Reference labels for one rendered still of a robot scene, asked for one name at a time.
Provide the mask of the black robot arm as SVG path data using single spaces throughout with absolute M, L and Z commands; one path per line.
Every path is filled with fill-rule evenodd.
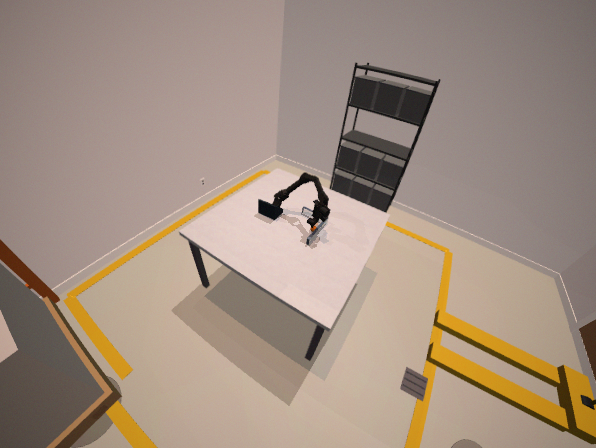
M 287 199 L 289 197 L 289 194 L 292 191 L 297 189 L 302 184 L 308 183 L 310 181 L 314 182 L 317 192 L 318 192 L 318 199 L 313 201 L 315 203 L 314 210 L 320 213 L 317 218 L 318 219 L 320 218 L 323 222 L 325 222 L 328 219 L 328 217 L 330 215 L 330 210 L 331 210 L 328 208 L 329 197 L 324 192 L 322 185 L 320 183 L 319 177 L 317 177 L 316 175 L 311 175 L 307 172 L 304 172 L 300 176 L 300 178 L 296 182 L 294 182 L 292 185 L 290 185 L 288 188 L 282 189 L 282 190 L 278 191 L 276 194 L 274 194 L 274 201 L 273 201 L 272 205 L 275 205 L 275 206 L 281 208 L 280 206 L 282 204 L 282 201 Z

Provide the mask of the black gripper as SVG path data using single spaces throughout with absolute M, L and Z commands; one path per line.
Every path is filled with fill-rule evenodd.
M 313 219 L 312 219 L 312 218 L 309 218 L 309 219 L 307 220 L 307 223 L 311 225 L 311 228 L 313 228 L 313 226 L 314 226 L 316 223 L 318 223 L 318 221 L 319 221 L 319 219 L 320 219 L 320 218 L 319 218 L 319 219 L 317 218 L 317 217 L 318 217 L 318 215 L 320 214 L 319 212 L 315 211 L 314 209 L 312 210 L 312 212 L 313 212 L 312 216 L 313 216 L 314 218 L 313 218 Z

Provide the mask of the clear low glass walls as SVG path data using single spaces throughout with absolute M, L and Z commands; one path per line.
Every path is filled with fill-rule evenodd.
M 309 210 L 307 210 L 307 209 L 304 209 L 304 208 L 303 208 L 303 210 L 302 210 L 302 213 L 303 213 L 303 214 L 305 214 L 305 215 L 308 215 L 308 216 L 310 216 L 310 217 L 312 217 L 312 218 L 314 218 L 314 217 L 312 216 L 313 212 L 311 212 L 311 211 L 309 211 Z M 321 227 L 318 229 L 318 231 L 317 231 L 317 232 L 316 232 L 316 233 L 315 233 L 315 234 L 312 236 L 312 238 L 309 240 L 309 244 L 312 242 L 312 240 L 313 240 L 313 239 L 314 239 L 314 238 L 315 238 L 315 237 L 318 235 L 318 233 L 319 233 L 319 232 L 320 232 L 320 231 L 321 231 L 321 230 L 324 228 L 324 226 L 325 226 L 327 223 L 328 223 L 328 219 L 327 219 L 327 220 L 325 221 L 325 223 L 324 223 L 324 224 L 323 224 L 323 225 L 322 225 L 322 226 L 321 226 Z

